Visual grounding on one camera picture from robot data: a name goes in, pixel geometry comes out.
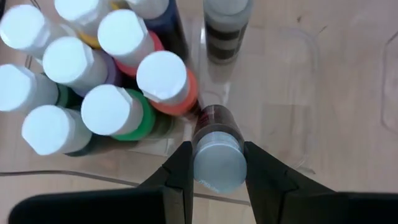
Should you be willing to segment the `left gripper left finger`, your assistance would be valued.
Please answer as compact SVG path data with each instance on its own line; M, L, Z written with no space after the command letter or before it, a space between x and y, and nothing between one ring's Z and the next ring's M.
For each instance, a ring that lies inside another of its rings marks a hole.
M193 147L185 141L134 188L36 195L8 224L192 224Z

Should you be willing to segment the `brown small paint bottle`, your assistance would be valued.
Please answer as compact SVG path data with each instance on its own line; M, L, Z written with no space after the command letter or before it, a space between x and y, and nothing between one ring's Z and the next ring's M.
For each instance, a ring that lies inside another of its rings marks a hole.
M223 105L200 112L192 137L193 176L206 188L229 194L245 181L244 138L233 114Z

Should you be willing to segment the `clear plastic bin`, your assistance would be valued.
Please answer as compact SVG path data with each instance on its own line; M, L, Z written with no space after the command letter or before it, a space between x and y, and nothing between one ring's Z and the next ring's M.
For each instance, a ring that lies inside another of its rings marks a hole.
M237 58L208 60L202 0L177 0L202 106L244 139L334 190L398 192L398 0L254 0ZM0 211L32 195L132 187L194 124L162 139L103 138L96 154L39 156L24 117L0 112Z

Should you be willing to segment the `orange small paint bottle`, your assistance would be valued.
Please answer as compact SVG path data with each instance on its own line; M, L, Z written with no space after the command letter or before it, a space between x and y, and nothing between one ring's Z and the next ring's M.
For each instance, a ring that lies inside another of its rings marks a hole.
M155 109L172 116L199 114L196 76L175 53L161 50L146 56L138 66L136 81Z

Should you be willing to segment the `black small paint bottle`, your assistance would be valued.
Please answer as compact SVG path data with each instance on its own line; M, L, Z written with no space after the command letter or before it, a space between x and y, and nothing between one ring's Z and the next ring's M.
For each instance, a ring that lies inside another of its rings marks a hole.
M129 150L138 144L95 134L84 124L80 111L55 105L32 110L23 121L21 136L40 156L82 157Z

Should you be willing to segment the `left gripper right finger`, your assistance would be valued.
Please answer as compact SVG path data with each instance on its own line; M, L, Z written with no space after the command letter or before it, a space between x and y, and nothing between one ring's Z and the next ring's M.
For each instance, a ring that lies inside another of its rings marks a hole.
M257 224L398 224L398 194L337 192L244 143Z

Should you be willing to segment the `dark green small paint bottle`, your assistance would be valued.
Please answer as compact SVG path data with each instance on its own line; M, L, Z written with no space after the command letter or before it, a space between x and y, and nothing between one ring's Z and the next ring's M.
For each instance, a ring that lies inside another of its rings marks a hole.
M70 87L14 64L0 65L0 111L29 114L42 105L76 108L83 98Z

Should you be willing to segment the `yellow small paint bottle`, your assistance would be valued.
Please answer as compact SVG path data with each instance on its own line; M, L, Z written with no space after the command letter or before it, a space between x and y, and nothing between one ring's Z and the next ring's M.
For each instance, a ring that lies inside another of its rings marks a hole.
M58 15L66 20L77 36L94 49L100 49L97 31L102 19L122 9L123 0L54 0Z

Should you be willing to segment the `lavender small paint bottle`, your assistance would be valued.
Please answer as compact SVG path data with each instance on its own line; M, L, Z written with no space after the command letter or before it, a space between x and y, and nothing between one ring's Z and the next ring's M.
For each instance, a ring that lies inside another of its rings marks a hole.
M122 73L114 59L76 37L51 42L45 49L42 65L52 81L70 87L82 97L98 85L122 84Z

